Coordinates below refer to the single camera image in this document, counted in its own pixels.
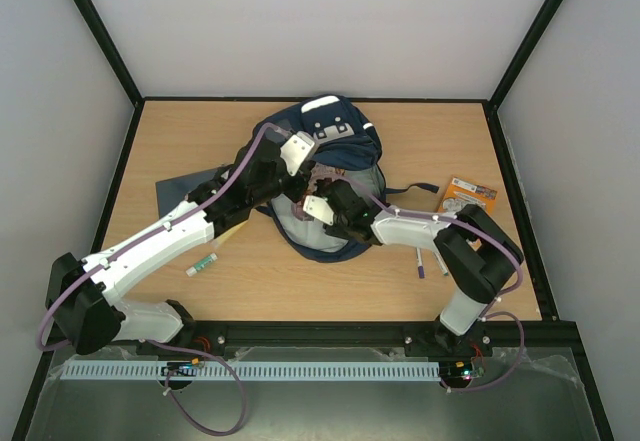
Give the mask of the orange illustrated paperback book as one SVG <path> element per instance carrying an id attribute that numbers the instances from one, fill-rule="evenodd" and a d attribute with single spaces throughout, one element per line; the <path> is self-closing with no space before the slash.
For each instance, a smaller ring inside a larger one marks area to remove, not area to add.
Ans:
<path id="1" fill-rule="evenodd" d="M 454 176 L 440 201 L 438 212 L 458 212 L 467 205 L 477 205 L 491 214 L 497 202 L 498 191 Z"/>

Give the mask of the pink illustrated paperback book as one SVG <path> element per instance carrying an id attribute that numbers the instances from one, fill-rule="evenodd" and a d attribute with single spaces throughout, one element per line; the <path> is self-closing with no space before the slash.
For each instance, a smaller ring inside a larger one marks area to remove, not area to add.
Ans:
<path id="1" fill-rule="evenodd" d="M 313 218 L 306 214 L 303 210 L 304 202 L 307 196 L 314 195 L 318 190 L 318 183 L 326 179 L 334 180 L 339 176 L 346 174 L 345 169 L 331 167 L 317 163 L 311 170 L 311 177 L 302 198 L 292 206 L 292 214 L 300 221 L 312 221 Z"/>

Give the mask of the navy blue student backpack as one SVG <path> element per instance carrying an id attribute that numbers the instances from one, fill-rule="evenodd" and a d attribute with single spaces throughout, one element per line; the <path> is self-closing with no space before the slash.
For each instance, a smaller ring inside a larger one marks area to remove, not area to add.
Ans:
<path id="1" fill-rule="evenodd" d="M 336 180 L 348 182 L 368 205 L 373 198 L 385 201 L 391 194 L 404 193 L 404 188 L 390 188 L 379 167 L 383 154 L 380 137 L 373 123 L 348 98 L 327 94 L 282 109 L 259 122 L 272 123 L 287 132 L 306 132 L 318 148 L 312 158 L 317 163 L 346 170 L 344 176 L 318 183 L 315 196 L 324 197 L 327 185 Z M 292 214 L 297 203 L 280 195 L 266 203 L 260 211 L 269 216 L 280 234 L 302 257 L 319 263 L 351 260 L 370 246 L 350 236 L 330 236 L 317 219 L 300 221 Z"/>

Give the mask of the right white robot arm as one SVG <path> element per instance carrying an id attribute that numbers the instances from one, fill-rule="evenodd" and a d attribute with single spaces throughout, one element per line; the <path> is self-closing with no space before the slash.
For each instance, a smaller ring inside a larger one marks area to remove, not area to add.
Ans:
<path id="1" fill-rule="evenodd" d="M 345 179 L 324 180 L 304 201 L 306 214 L 327 234 L 367 245 L 403 245 L 440 256 L 455 283 L 453 295 L 435 321 L 433 337 L 447 353 L 471 340 L 476 321 L 505 294 L 507 282 L 523 281 L 524 256 L 514 241 L 479 206 L 430 213 L 359 195 Z"/>

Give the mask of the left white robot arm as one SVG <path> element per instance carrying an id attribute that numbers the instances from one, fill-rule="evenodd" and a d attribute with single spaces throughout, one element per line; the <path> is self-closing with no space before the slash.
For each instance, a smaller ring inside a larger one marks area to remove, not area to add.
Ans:
<path id="1" fill-rule="evenodd" d="M 113 341 L 166 343 L 180 336 L 191 317 L 178 302 L 133 301 L 127 293 L 179 255 L 233 231 L 255 207 L 280 195 L 300 199 L 316 149 L 302 132 L 283 144 L 256 140 L 129 239 L 81 260 L 70 253 L 59 257 L 51 270 L 48 308 L 69 344 L 86 355 Z"/>

